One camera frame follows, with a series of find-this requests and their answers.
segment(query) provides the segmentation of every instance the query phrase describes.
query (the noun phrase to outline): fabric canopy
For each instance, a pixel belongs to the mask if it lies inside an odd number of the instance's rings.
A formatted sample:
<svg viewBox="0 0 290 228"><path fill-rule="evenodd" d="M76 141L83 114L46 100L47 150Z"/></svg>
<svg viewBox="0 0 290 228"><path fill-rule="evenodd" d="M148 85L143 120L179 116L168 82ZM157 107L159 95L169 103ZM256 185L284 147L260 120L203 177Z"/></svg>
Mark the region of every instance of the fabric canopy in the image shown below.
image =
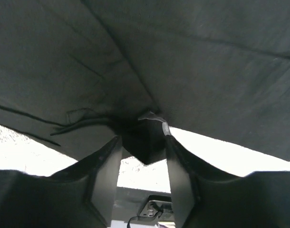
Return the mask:
<svg viewBox="0 0 290 228"><path fill-rule="evenodd" d="M148 111L290 161L290 0L0 1L1 125L80 160Z"/></svg>

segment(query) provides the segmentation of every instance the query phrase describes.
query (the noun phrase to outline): black cable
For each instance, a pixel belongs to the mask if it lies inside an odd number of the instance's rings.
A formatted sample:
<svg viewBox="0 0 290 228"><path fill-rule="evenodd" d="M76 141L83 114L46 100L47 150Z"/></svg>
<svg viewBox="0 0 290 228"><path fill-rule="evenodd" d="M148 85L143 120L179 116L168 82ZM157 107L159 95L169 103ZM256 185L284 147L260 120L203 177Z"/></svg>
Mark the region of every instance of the black cable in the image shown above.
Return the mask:
<svg viewBox="0 0 290 228"><path fill-rule="evenodd" d="M131 221L133 221L133 220L138 220L138 219L139 219L138 216L134 216L134 217L132 217L132 218L128 221L128 223L127 223L127 228L131 228L131 226L130 226L130 222L131 222Z"/></svg>

